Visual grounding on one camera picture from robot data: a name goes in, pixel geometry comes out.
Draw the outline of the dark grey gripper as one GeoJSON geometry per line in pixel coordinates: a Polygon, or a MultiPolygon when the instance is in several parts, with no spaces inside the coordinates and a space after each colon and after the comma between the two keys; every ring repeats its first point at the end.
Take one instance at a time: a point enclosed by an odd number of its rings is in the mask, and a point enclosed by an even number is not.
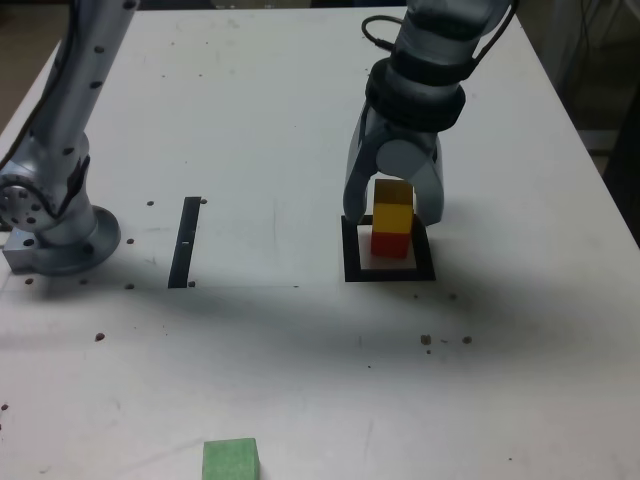
{"type": "Polygon", "coordinates": [[[343,191],[344,215],[352,224],[366,212],[368,183],[378,171],[413,187],[415,211],[425,227],[441,221],[444,185],[438,135],[396,125],[366,101],[349,147],[343,191]]]}

